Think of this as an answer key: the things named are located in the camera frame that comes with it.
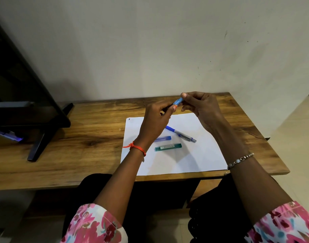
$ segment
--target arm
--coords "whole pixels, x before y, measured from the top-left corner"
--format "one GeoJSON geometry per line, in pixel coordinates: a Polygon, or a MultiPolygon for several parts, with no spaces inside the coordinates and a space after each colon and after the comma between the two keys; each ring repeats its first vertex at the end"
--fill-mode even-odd
{"type": "MultiPolygon", "coordinates": [[[[191,110],[197,115],[203,127],[215,138],[228,164],[250,153],[223,117],[214,95],[191,92],[181,96],[185,100],[182,111],[191,110]]],[[[236,164],[230,171],[252,224],[278,206],[292,201],[254,156],[236,164]]]]}
{"type": "MultiPolygon", "coordinates": [[[[161,115],[160,111],[169,105],[171,102],[163,101],[147,106],[140,133],[134,145],[142,147],[145,152],[149,149],[167,126],[170,116],[177,108],[173,105],[161,115]]],[[[94,201],[95,204],[108,210],[121,224],[143,158],[143,152],[132,148],[94,201]]]]}

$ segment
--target white paper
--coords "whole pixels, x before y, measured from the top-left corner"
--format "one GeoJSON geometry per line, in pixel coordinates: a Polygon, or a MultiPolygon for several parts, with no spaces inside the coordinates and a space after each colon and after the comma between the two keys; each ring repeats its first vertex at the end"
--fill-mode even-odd
{"type": "MultiPolygon", "coordinates": [[[[127,118],[123,146],[129,145],[139,134],[143,117],[127,118]]],[[[164,129],[159,137],[171,136],[171,140],[154,142],[138,171],[138,176],[160,175],[210,170],[226,170],[225,159],[213,136],[207,132],[193,113],[172,115],[171,128],[191,136],[196,143],[188,142],[174,132],[164,129]],[[155,147],[181,143],[181,148],[155,151],[155,147]]],[[[121,162],[129,148],[122,148],[121,162]]]]}

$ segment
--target hand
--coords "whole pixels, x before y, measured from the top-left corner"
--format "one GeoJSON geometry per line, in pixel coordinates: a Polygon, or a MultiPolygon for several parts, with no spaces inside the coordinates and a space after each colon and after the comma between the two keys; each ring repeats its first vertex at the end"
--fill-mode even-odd
{"type": "Polygon", "coordinates": [[[172,102],[160,101],[146,107],[140,133],[134,141],[136,146],[142,147],[145,152],[149,149],[167,126],[171,115],[176,111],[177,105],[172,105],[165,114],[160,113],[163,108],[171,104],[172,102]]]}
{"type": "Polygon", "coordinates": [[[202,126],[212,134],[217,121],[226,121],[219,108],[216,97],[210,93],[181,93],[184,101],[181,111],[190,110],[198,117],[202,126]]]}

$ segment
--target pink floral fabric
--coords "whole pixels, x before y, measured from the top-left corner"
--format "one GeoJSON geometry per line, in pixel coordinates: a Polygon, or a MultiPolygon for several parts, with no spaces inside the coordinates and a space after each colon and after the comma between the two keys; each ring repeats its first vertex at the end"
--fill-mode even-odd
{"type": "Polygon", "coordinates": [[[60,243],[127,243],[122,225],[106,209],[96,204],[79,207],[60,243]]]}
{"type": "Polygon", "coordinates": [[[283,204],[261,218],[245,240],[250,243],[309,242],[309,213],[296,201],[283,204]]]}

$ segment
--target black monitor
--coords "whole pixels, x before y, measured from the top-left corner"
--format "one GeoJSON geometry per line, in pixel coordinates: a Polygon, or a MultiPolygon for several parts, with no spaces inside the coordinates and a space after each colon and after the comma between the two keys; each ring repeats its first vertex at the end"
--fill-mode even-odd
{"type": "Polygon", "coordinates": [[[72,107],[60,109],[0,26],[0,133],[39,129],[28,156],[36,161],[56,130],[70,127],[72,107]]]}

